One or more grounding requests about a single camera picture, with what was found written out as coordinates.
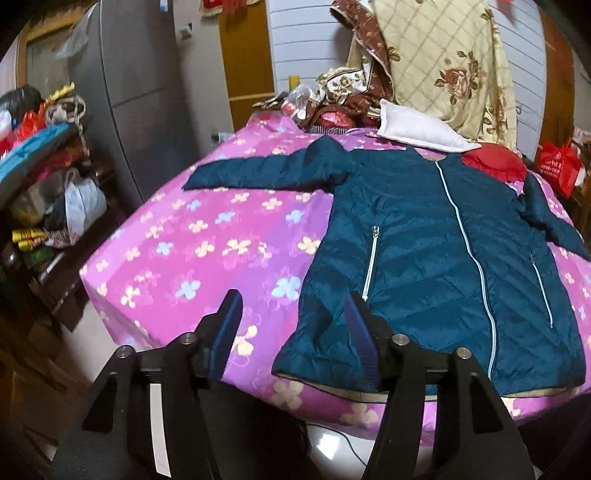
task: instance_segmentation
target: white zipper trim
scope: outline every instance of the white zipper trim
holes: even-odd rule
[[[379,227],[376,225],[371,227],[371,234],[372,234],[371,255],[369,256],[368,273],[365,276],[365,284],[363,284],[363,293],[361,294],[361,298],[363,298],[364,301],[368,301],[368,297],[369,297],[369,286],[371,284],[371,277],[374,272],[375,253],[376,253],[376,250],[378,249]]]
[[[548,310],[548,317],[550,317],[550,328],[554,328],[554,316],[552,315],[552,310],[550,310],[550,304],[548,303],[548,297],[546,296],[546,290],[544,288],[544,284],[542,283],[542,277],[540,276],[540,271],[538,270],[538,266],[535,264],[534,256],[530,254],[530,261],[531,266],[534,267],[535,274],[538,277],[538,282],[540,284],[540,290],[542,291],[542,296],[544,297],[544,303],[546,304],[546,309]]]
[[[439,166],[438,161],[435,162],[435,165],[436,165],[437,169],[439,170],[439,176],[441,177],[441,181],[443,182],[443,187],[445,188],[445,193],[447,195],[447,199],[449,200],[449,203],[452,204],[454,210],[456,211],[457,222],[460,225],[460,230],[462,231],[462,235],[464,237],[464,243],[466,244],[466,250],[468,250],[468,255],[470,255],[472,260],[474,260],[474,263],[478,267],[478,273],[480,274],[480,288],[482,290],[482,302],[484,303],[484,308],[486,310],[486,314],[488,315],[488,318],[491,321],[492,347],[491,347],[491,360],[488,363],[488,378],[490,378],[492,375],[492,366],[495,363],[496,349],[497,349],[496,323],[495,323],[495,319],[492,316],[491,310],[488,306],[488,300],[486,299],[486,284],[485,284],[485,280],[484,280],[484,271],[482,269],[482,266],[480,265],[480,262],[472,254],[472,249],[470,248],[470,243],[468,242],[468,237],[466,235],[466,231],[464,230],[464,226],[462,225],[462,219],[460,218],[460,210],[458,210],[457,205],[455,203],[453,203],[452,196],[449,194],[449,190],[447,189],[447,183],[445,181],[445,178],[443,177],[443,170]]]

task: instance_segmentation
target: white pillow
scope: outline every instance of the white pillow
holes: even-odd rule
[[[456,133],[447,123],[406,106],[380,101],[382,124],[378,136],[389,140],[432,148],[442,152],[459,153],[480,148]]]

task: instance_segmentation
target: bed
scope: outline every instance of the bed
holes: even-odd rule
[[[304,134],[276,113],[261,113],[202,162],[291,153],[319,135]],[[350,150],[405,148],[377,138],[375,130],[335,135]],[[438,158],[438,154],[421,150]],[[90,300],[114,341],[157,348],[193,330],[217,310],[230,288],[243,295],[244,312],[223,380],[306,421],[375,438],[383,404],[361,404],[271,375],[280,347],[295,329],[301,282],[326,231],[332,197],[273,190],[193,190],[181,187],[190,167],[167,183],[99,248],[80,271]],[[541,180],[552,212],[570,222],[550,186]],[[519,182],[512,187],[520,192]],[[591,265],[550,244],[569,292],[591,362]],[[504,398],[511,416],[525,420],[591,390],[579,388],[537,398]],[[436,403],[427,403],[422,441],[433,441]]]

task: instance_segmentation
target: red pillow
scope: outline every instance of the red pillow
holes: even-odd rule
[[[507,147],[480,142],[482,148],[462,154],[462,163],[477,168],[500,181],[525,180],[527,168]]]

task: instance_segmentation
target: wooden door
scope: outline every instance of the wooden door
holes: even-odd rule
[[[541,146],[549,141],[561,147],[573,136],[574,66],[568,39],[552,18],[540,9],[546,40],[546,103],[536,160]]]
[[[218,18],[232,122],[238,130],[248,122],[253,103],[275,95],[265,2]]]

